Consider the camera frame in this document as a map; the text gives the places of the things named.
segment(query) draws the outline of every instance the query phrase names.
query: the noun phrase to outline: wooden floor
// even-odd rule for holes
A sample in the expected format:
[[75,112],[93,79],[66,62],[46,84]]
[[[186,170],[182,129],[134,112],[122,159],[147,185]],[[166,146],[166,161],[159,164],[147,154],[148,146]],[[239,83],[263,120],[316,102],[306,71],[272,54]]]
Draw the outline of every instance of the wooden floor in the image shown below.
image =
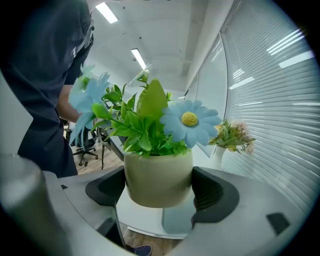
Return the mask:
[[[98,155],[98,160],[96,160],[95,156],[86,154],[85,159],[88,161],[88,165],[86,167],[84,167],[84,165],[79,166],[79,155],[74,156],[74,162],[76,164],[79,175],[101,170],[102,145],[100,143],[97,143],[96,151],[92,152]],[[104,169],[123,165],[123,162],[117,157],[117,155],[113,151],[109,151],[108,149],[104,150],[103,162]],[[120,224],[120,228],[124,241],[127,245],[131,247],[150,245],[152,247],[152,256],[165,255],[181,241],[176,239],[164,239],[140,234],[127,229],[127,226],[122,223]]]

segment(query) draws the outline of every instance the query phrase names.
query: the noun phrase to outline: small potted plant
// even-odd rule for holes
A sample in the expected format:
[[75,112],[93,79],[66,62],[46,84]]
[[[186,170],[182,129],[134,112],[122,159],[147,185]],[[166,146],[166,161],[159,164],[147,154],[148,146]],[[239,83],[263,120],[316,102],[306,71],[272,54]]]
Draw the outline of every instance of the small potted plant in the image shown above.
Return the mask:
[[246,152],[251,154],[254,151],[254,141],[245,122],[230,123],[224,119],[217,127],[218,135],[210,139],[209,145],[216,145],[212,158],[213,168],[222,170],[221,163],[226,149],[231,152]]
[[144,83],[128,102],[122,90],[103,74],[95,78],[85,67],[70,92],[69,103],[82,115],[70,136],[76,140],[84,127],[106,127],[110,136],[124,136],[124,171],[130,198],[151,208],[173,207],[181,203],[191,187],[193,159],[191,148],[209,143],[221,123],[218,112],[202,102],[186,100],[168,106],[170,95],[160,82],[148,82],[148,67],[135,80]]

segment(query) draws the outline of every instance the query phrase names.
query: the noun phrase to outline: dark blue shirt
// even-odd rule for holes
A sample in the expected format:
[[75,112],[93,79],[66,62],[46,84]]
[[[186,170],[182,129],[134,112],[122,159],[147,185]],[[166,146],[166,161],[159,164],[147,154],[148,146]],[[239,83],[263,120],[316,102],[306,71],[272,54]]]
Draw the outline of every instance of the dark blue shirt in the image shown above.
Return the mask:
[[90,23],[86,0],[47,2],[25,17],[1,61],[7,83],[33,117],[18,154],[58,178],[77,174],[56,106],[63,85],[80,75],[90,47],[78,48]]

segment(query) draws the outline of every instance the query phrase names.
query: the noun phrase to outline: ceiling light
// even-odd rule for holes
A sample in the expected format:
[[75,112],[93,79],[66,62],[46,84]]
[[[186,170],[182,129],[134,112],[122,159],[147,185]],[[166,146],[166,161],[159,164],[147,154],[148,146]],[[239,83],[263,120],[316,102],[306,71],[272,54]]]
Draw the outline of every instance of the ceiling light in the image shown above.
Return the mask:
[[113,14],[110,8],[106,5],[105,2],[100,3],[95,8],[107,19],[107,21],[112,24],[118,21],[117,17]]
[[144,60],[142,59],[139,50],[136,48],[136,49],[132,49],[131,52],[134,55],[134,57],[136,58],[136,60],[139,62],[141,68],[144,70],[146,68],[146,64],[145,64]]
[[214,52],[214,50],[219,46],[221,40],[219,40],[219,42],[216,44],[216,46],[213,48],[212,53]]
[[215,60],[215,58],[218,56],[218,54],[222,51],[222,48],[220,48],[214,55],[214,57],[212,58],[211,62],[213,62]]
[[298,102],[292,103],[294,106],[320,106],[320,102]]
[[277,49],[279,49],[282,46],[285,46],[286,44],[288,44],[289,42],[291,42],[293,39],[297,38],[298,36],[302,35],[302,32],[299,32],[295,35],[293,35],[292,37],[290,37],[289,39],[287,39],[286,41],[284,41],[283,43],[279,44],[278,46],[274,47],[273,49],[269,50],[268,52],[271,54],[272,52],[275,52]]
[[238,87],[240,87],[240,86],[243,86],[243,85],[245,85],[245,84],[247,84],[247,83],[250,83],[250,82],[252,82],[252,81],[254,81],[255,79],[252,77],[252,76],[250,76],[250,77],[248,77],[247,79],[244,79],[244,80],[242,80],[241,82],[237,82],[237,83],[235,83],[234,85],[232,85],[232,86],[230,86],[230,90],[233,90],[233,89],[235,89],[235,88],[238,88]]
[[296,34],[297,32],[299,32],[300,29],[297,29],[295,31],[293,31],[292,33],[288,34],[285,38],[281,39],[279,42],[275,43],[274,45],[272,45],[269,49],[267,49],[266,51],[269,52],[271,51],[271,49],[273,49],[274,47],[278,46],[279,44],[281,44],[284,40],[290,38],[291,36],[293,36],[294,34]]
[[312,50],[308,50],[304,53],[301,53],[297,56],[294,56],[292,58],[289,58],[281,63],[279,63],[279,66],[280,68],[284,69],[286,67],[289,67],[291,65],[294,65],[294,64],[297,64],[299,62],[303,62],[303,61],[306,61],[306,60],[309,60],[311,58],[314,57],[314,53],[312,52]]
[[263,103],[262,101],[255,101],[255,102],[248,102],[248,103],[242,103],[242,104],[238,104],[238,106],[247,106],[247,105],[254,105],[254,104],[261,104]]
[[274,51],[274,52],[271,53],[270,55],[275,55],[275,54],[277,54],[278,52],[284,50],[285,48],[287,48],[287,47],[289,47],[289,46],[291,46],[291,45],[293,45],[295,42],[298,42],[299,40],[301,40],[301,39],[304,38],[304,37],[305,37],[304,35],[298,37],[297,39],[293,40],[292,42],[287,43],[285,46],[283,46],[283,47],[281,47],[280,49]]
[[240,68],[236,72],[234,72],[233,75],[236,75],[236,74],[240,73],[241,71],[243,71],[243,70]]
[[233,75],[233,79],[235,79],[236,77],[242,75],[243,73],[244,73],[244,71],[241,70],[241,72],[239,72],[239,73],[237,73],[237,74],[234,74],[234,75]]

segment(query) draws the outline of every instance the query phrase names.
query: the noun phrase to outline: window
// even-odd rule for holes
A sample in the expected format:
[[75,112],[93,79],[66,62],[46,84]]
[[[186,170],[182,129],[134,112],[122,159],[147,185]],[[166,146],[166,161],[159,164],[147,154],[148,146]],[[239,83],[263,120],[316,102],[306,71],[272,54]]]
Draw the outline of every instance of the window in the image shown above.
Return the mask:
[[[224,45],[218,35],[199,73],[196,100],[201,100],[209,109],[215,109],[224,118],[227,104],[228,73]],[[216,146],[197,144],[210,157]]]
[[222,167],[308,212],[320,183],[320,74],[304,31],[272,1],[244,1],[222,39],[232,73],[226,118],[256,138],[253,154],[227,152]]

